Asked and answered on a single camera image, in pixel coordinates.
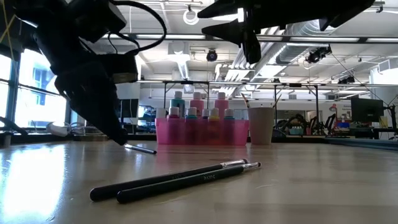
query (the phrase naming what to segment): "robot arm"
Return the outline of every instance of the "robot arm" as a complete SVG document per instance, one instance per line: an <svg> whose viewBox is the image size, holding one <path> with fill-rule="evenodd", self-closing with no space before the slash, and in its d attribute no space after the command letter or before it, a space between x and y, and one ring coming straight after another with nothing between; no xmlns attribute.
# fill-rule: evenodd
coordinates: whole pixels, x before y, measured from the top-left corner
<svg viewBox="0 0 398 224"><path fill-rule="evenodd" d="M162 25L161 39L124 55L96 55L81 39L92 43L104 35L119 33L126 25L118 5L130 5L150 12ZM159 45L166 35L162 18L151 8L132 1L109 0L16 0L16 16L36 27L32 39L56 74L55 86L70 101L71 108L109 138L123 145L125 133L116 116L118 97L115 83L137 81L135 56Z"/></svg>

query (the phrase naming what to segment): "pink plastic bin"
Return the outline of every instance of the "pink plastic bin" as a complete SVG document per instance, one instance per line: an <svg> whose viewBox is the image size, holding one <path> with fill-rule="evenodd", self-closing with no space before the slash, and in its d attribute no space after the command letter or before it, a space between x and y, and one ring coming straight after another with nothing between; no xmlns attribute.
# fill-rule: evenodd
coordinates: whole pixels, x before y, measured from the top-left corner
<svg viewBox="0 0 398 224"><path fill-rule="evenodd" d="M244 146L248 138L249 121L157 118L158 144Z"/></svg>

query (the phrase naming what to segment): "paper cup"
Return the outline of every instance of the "paper cup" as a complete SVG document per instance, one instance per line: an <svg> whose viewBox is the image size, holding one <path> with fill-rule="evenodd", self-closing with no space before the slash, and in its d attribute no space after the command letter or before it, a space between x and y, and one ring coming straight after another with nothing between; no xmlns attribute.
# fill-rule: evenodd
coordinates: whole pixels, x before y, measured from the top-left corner
<svg viewBox="0 0 398 224"><path fill-rule="evenodd" d="M249 108L250 138L256 145L270 145L274 126L274 108Z"/></svg>

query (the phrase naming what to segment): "wooden table surface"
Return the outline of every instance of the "wooden table surface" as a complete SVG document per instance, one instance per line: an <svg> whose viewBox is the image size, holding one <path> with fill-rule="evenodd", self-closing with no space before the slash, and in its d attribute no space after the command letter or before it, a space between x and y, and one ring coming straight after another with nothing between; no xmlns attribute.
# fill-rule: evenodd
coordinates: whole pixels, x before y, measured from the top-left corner
<svg viewBox="0 0 398 224"><path fill-rule="evenodd" d="M327 144L157 147L63 142L0 149L0 223L398 222L398 153ZM247 158L262 169L139 202L93 203L93 187Z"/></svg>

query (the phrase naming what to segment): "bottle cap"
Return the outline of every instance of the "bottle cap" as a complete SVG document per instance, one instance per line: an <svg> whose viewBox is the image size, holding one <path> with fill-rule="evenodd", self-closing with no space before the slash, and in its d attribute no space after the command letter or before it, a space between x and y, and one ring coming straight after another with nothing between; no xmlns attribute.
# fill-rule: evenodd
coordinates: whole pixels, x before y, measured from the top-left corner
<svg viewBox="0 0 398 224"><path fill-rule="evenodd" d="M166 109L157 108L156 109L156 118L165 118L166 117Z"/></svg>
<svg viewBox="0 0 398 224"><path fill-rule="evenodd" d="M201 93L199 93L199 92L194 92L194 93L193 93L193 99L194 99L194 100L201 100Z"/></svg>
<svg viewBox="0 0 398 224"><path fill-rule="evenodd" d="M181 91L175 91L174 92L174 98L182 99L182 92Z"/></svg>
<svg viewBox="0 0 398 224"><path fill-rule="evenodd" d="M196 115L197 115L197 108L187 109L187 116L196 116Z"/></svg>
<svg viewBox="0 0 398 224"><path fill-rule="evenodd" d="M210 116L219 116L218 114L218 108L213 108L210 111Z"/></svg>
<svg viewBox="0 0 398 224"><path fill-rule="evenodd" d="M234 116L234 110L232 110L232 109L225 109L225 116L233 117L233 116Z"/></svg>
<svg viewBox="0 0 398 224"><path fill-rule="evenodd" d="M202 117L209 117L210 115L210 110L209 109L203 109L201 112Z"/></svg>
<svg viewBox="0 0 398 224"><path fill-rule="evenodd" d="M218 92L218 94L217 94L217 99L219 99L219 100L225 100L225 93L224 93L224 92Z"/></svg>
<svg viewBox="0 0 398 224"><path fill-rule="evenodd" d="M170 115L180 116L180 108L170 107Z"/></svg>

